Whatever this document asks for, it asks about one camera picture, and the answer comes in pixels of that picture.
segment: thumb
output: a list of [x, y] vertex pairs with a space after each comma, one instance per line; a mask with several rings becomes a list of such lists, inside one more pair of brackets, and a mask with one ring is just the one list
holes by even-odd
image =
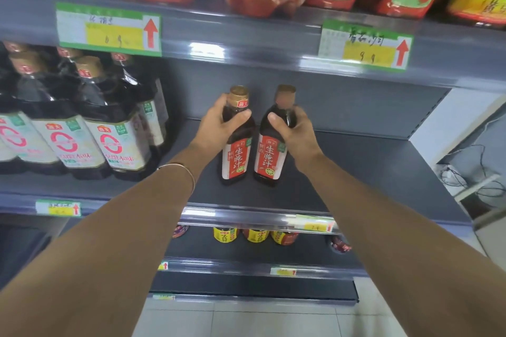
[[237, 128], [239, 128], [241, 125], [246, 123], [246, 121], [250, 118], [250, 116], [251, 116], [251, 110], [244, 110], [244, 111], [238, 113], [237, 115], [235, 115], [233, 118], [231, 118], [231, 120], [227, 121], [225, 123], [225, 126], [226, 126], [227, 130], [230, 133], [232, 133]]
[[271, 112], [267, 118], [269, 119], [269, 123], [277, 130], [281, 136], [283, 136], [284, 141], [287, 141], [287, 138], [290, 136], [291, 129], [288, 128], [283, 119], [277, 116], [274, 112]]

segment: forearm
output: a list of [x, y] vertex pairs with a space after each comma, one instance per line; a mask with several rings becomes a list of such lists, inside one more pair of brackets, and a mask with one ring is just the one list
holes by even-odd
[[[209, 156], [192, 147], [173, 161], [197, 179]], [[161, 168], [55, 240], [3, 290], [5, 335], [27, 335], [24, 318], [34, 313], [48, 336], [65, 335], [55, 315], [73, 336], [129, 335], [191, 188], [182, 167]]]
[[323, 155], [304, 172], [410, 337], [474, 335], [503, 309], [506, 274], [488, 258]]

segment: red arrow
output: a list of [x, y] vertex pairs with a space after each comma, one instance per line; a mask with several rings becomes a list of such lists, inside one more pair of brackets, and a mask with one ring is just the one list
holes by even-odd
[[144, 27], [144, 31], [148, 33], [148, 48], [155, 48], [154, 34], [158, 32], [158, 30], [156, 29], [153, 19], [149, 19], [148, 24]]
[[399, 51], [399, 57], [397, 58], [397, 66], [401, 66], [404, 62], [404, 54], [409, 51], [409, 47], [406, 43], [406, 40], [402, 40], [402, 43], [397, 47], [397, 51]]

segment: bracelet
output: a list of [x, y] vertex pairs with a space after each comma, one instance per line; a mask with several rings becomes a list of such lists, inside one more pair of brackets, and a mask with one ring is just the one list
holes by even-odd
[[193, 186], [191, 187], [191, 193], [190, 195], [193, 193], [193, 191], [195, 190], [195, 178], [193, 177], [193, 173], [191, 173], [191, 171], [188, 169], [187, 166], [179, 163], [179, 162], [168, 162], [167, 164], [164, 164], [162, 166], [159, 166], [156, 170], [159, 170], [160, 168], [163, 168], [163, 167], [166, 167], [166, 166], [169, 166], [169, 165], [178, 165], [184, 169], [186, 169], [186, 171], [190, 174], [190, 177], [191, 177], [191, 180], [192, 180], [192, 184]]

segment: store shelf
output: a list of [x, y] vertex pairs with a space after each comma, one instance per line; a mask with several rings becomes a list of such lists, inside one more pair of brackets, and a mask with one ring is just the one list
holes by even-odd
[[283, 268], [294, 271], [288, 279], [367, 276], [352, 251], [344, 255], [333, 252], [324, 235], [300, 234], [292, 245], [278, 245], [270, 236], [256, 244], [241, 233], [233, 242], [222, 244], [213, 238], [212, 231], [190, 227], [173, 239], [161, 263], [163, 272], [271, 277], [280, 275], [273, 268]]
[[[196, 120], [187, 120], [182, 125], [171, 152], [162, 163], [190, 142], [198, 125]], [[434, 220], [458, 237], [472, 232], [469, 217], [410, 142], [329, 132], [316, 135], [325, 154], [357, 179]], [[296, 170], [290, 156], [276, 188], [258, 183], [251, 173], [247, 173], [244, 180], [225, 187], [220, 183], [217, 170], [218, 157], [202, 172], [183, 211], [181, 224], [300, 231], [291, 225], [297, 214], [332, 219], [310, 182]], [[0, 212], [34, 214], [36, 200], [59, 199], [80, 201], [81, 211], [87, 215], [133, 185], [112, 176], [103, 181], [77, 181], [70, 175], [4, 175], [0, 176]]]
[[284, 277], [231, 276], [158, 272], [150, 293], [174, 296], [176, 301], [262, 301], [277, 304], [349, 305], [358, 302], [352, 280], [296, 281]]
[[[301, 7], [291, 21], [254, 19], [233, 14], [224, 0], [195, 0], [188, 7], [130, 0], [0, 0], [9, 6], [0, 10], [0, 39], [58, 44], [56, 1], [160, 13], [165, 57], [506, 93], [501, 67], [505, 32], [426, 19], [311, 7]], [[408, 69], [385, 72], [319, 59], [320, 27], [326, 18], [413, 34]]]

